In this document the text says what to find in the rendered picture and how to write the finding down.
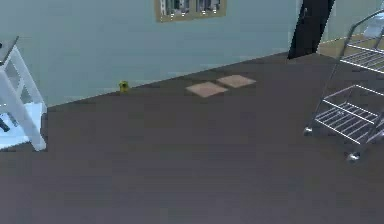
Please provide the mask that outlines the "black room door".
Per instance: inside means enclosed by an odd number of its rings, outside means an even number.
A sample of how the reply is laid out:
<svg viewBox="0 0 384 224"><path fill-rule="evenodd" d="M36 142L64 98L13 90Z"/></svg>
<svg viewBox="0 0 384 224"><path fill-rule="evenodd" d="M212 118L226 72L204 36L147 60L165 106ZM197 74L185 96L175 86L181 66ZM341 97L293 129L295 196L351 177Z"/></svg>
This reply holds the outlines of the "black room door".
<svg viewBox="0 0 384 224"><path fill-rule="evenodd" d="M288 52L288 59L294 59L317 51L335 0L302 0L300 13ZM303 9L307 14L302 19Z"/></svg>

